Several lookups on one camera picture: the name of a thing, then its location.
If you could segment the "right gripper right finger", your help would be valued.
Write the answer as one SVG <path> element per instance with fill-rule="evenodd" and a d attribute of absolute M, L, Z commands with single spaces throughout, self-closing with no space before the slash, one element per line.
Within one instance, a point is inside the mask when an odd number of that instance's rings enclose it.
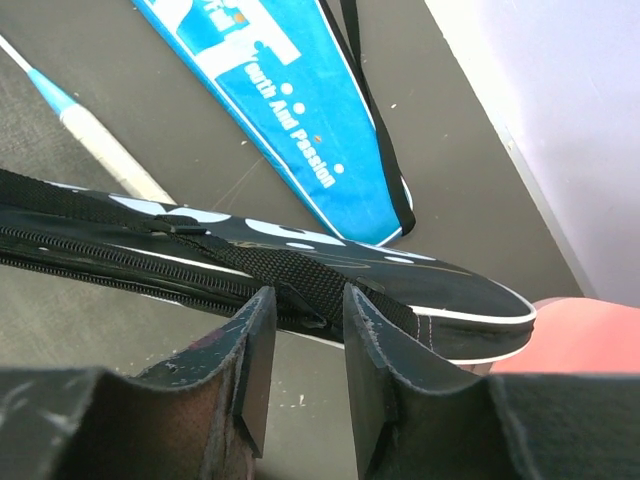
<path fill-rule="evenodd" d="M 344 341 L 362 479 L 635 479 L 635 374 L 464 371 L 344 291 Z"/>

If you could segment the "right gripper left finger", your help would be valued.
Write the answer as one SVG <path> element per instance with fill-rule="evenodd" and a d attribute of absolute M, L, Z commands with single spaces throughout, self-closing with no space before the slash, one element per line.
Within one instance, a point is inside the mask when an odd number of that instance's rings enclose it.
<path fill-rule="evenodd" d="M 102 367 L 1 372 L 5 479 L 251 479 L 264 449 L 276 298 L 135 377 Z"/>

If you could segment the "black sport racket bag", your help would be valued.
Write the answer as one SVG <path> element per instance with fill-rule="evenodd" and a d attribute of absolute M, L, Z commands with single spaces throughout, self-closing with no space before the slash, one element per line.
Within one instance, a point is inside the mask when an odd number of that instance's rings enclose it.
<path fill-rule="evenodd" d="M 459 365 L 522 351 L 537 315 L 508 287 L 432 257 L 11 171 L 1 174 L 1 261 L 225 317 L 271 287 L 280 329 L 332 342 L 352 285 Z"/>

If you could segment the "blue sport racket bag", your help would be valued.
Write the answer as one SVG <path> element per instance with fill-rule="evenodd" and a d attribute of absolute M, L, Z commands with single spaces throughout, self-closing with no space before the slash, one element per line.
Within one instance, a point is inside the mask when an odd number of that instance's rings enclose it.
<path fill-rule="evenodd" d="M 141 1 L 138 10 L 335 236 L 415 226 L 388 130 L 323 1 Z"/>

